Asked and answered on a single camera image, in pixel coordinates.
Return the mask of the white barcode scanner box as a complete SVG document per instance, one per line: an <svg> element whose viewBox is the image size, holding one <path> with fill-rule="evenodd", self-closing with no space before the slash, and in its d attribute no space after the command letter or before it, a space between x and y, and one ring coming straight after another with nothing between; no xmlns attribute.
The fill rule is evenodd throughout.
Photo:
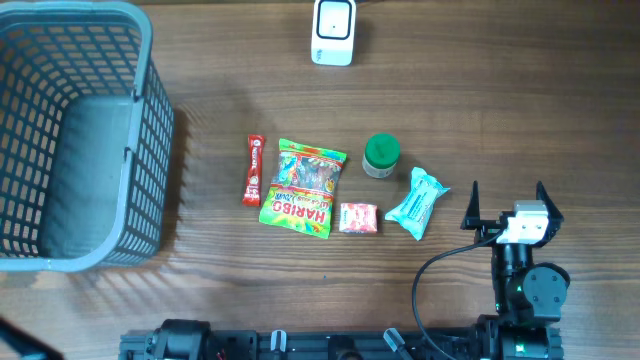
<svg viewBox="0 0 640 360"><path fill-rule="evenodd" d="M357 6L354 0L315 0L311 60L349 66L353 60Z"/></svg>

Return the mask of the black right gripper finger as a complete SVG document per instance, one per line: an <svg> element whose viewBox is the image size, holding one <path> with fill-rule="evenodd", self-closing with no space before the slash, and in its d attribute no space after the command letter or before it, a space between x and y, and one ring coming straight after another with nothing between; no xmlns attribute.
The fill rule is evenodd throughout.
<svg viewBox="0 0 640 360"><path fill-rule="evenodd" d="M551 224L560 225L564 222L564 216L551 200L541 181L538 181L536 184L536 199L542 201L546 206L548 218Z"/></svg>
<svg viewBox="0 0 640 360"><path fill-rule="evenodd" d="M470 200L461 223L462 230L476 230L481 226L478 182L472 184Z"/></svg>

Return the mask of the Haribo gummy candy bag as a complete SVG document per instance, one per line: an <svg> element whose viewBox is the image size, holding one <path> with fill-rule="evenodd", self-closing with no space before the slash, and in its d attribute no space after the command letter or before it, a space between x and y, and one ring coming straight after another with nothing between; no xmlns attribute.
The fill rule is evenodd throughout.
<svg viewBox="0 0 640 360"><path fill-rule="evenodd" d="M347 155L289 139L279 140L278 168L259 222L327 239L335 191Z"/></svg>

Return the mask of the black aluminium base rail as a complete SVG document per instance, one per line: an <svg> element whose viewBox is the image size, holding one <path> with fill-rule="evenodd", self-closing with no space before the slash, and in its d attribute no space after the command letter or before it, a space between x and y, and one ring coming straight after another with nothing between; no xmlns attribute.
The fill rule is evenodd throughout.
<svg viewBox="0 0 640 360"><path fill-rule="evenodd" d="M474 326L425 332L212 331L206 359L473 359Z"/></svg>

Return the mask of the green-lid white jar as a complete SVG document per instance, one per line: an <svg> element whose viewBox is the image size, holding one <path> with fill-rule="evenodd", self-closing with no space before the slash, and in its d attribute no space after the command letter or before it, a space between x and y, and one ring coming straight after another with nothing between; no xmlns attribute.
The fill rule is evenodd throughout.
<svg viewBox="0 0 640 360"><path fill-rule="evenodd" d="M382 179L392 174L400 157L400 144L391 134L378 133L366 143L362 167L367 175Z"/></svg>

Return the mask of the red small candy pack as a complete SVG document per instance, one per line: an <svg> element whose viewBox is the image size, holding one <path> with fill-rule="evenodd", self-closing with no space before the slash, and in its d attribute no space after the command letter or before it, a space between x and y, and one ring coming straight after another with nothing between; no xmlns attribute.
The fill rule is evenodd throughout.
<svg viewBox="0 0 640 360"><path fill-rule="evenodd" d="M339 231L344 233L376 233L378 231L377 206L366 203L342 203L340 205Z"/></svg>

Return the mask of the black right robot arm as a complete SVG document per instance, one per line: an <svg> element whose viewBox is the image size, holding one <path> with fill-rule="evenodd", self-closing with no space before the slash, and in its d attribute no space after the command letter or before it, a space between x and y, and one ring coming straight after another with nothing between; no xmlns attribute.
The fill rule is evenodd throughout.
<svg viewBox="0 0 640 360"><path fill-rule="evenodd" d="M564 358L560 331L552 325L561 320L571 279L560 266L533 260L533 251L549 243L563 222L542 183L536 185L535 199L518 200L497 220L483 220L478 183L473 183L461 228L475 232L475 245L492 250L497 312L478 318L470 346L473 359Z"/></svg>

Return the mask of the red coffee stick sachet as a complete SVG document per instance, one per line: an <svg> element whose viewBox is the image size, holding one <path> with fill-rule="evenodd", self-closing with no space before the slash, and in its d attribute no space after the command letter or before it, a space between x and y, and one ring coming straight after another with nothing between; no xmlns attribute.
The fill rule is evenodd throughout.
<svg viewBox="0 0 640 360"><path fill-rule="evenodd" d="M258 207L261 203L262 152L265 138L262 135L248 136L249 167L242 203L245 206Z"/></svg>

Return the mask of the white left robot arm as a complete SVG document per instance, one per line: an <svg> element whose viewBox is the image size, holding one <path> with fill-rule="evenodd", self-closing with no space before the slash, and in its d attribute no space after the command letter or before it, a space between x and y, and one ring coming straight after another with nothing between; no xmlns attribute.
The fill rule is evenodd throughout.
<svg viewBox="0 0 640 360"><path fill-rule="evenodd" d="M120 360L206 359L209 325L198 321L166 320L160 328L142 335L121 337ZM63 360L64 355L1 319L1 340L22 360Z"/></svg>

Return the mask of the teal tissue pack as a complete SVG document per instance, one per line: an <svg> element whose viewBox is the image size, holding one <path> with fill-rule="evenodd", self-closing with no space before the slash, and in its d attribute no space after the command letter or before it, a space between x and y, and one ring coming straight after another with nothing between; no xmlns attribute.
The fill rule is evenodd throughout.
<svg viewBox="0 0 640 360"><path fill-rule="evenodd" d="M403 201L388 211L384 219L397 222L420 241L426 231L436 200L449 191L423 168L411 171L410 190Z"/></svg>

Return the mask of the grey plastic shopping basket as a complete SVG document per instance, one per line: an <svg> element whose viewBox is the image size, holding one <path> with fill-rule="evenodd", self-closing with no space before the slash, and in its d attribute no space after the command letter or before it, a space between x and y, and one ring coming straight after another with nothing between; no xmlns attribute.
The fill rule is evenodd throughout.
<svg viewBox="0 0 640 360"><path fill-rule="evenodd" d="M1 7L1 268L136 266L160 247L175 118L148 16Z"/></svg>

